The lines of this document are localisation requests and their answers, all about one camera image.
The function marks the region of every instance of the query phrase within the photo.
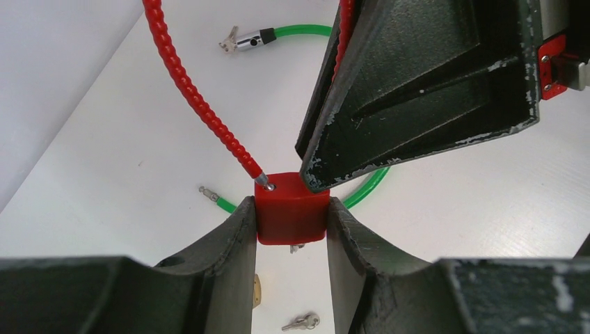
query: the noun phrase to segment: red block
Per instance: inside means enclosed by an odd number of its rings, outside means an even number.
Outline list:
[[[330,191],[312,193],[298,173],[269,175],[275,190],[254,189],[258,241],[263,245],[297,245],[322,240]]]

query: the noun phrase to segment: bunch of keys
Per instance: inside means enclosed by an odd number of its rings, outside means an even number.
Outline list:
[[[307,313],[303,317],[296,318],[292,323],[282,327],[282,331],[286,332],[290,329],[314,329],[319,325],[319,315],[315,313]]]

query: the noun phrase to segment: red bracket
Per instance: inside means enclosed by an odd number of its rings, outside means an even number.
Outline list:
[[[551,69],[551,58],[566,50],[566,36],[559,35],[539,47],[539,73],[541,74],[541,98],[548,100],[568,88],[557,83]]]
[[[275,189],[256,184],[254,202],[258,241],[263,245],[298,245],[326,236],[330,191],[312,193],[298,173],[269,175]]]

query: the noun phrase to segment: white surface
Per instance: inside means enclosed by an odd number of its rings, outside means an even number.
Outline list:
[[[326,39],[233,57],[217,42],[233,24],[330,24],[336,1],[205,2],[164,8],[189,74],[267,173],[298,170],[293,146]],[[521,134],[396,166],[352,211],[427,260],[570,257],[590,232],[589,106],[588,92],[566,93]],[[201,184],[235,202],[253,187],[177,92],[141,18],[0,214],[0,255],[127,254],[155,264],[227,217]],[[253,333],[279,333],[309,310],[322,320],[313,333],[334,332],[325,241],[294,255],[259,246],[257,273]]]
[[[0,6],[1,212],[143,8],[139,0]]]

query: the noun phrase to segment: red metal plate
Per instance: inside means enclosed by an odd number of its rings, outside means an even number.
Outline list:
[[[557,56],[566,49],[566,36],[559,35],[539,47],[539,73],[541,74],[541,98],[548,100],[565,92],[568,88],[557,83],[551,70],[551,57]]]

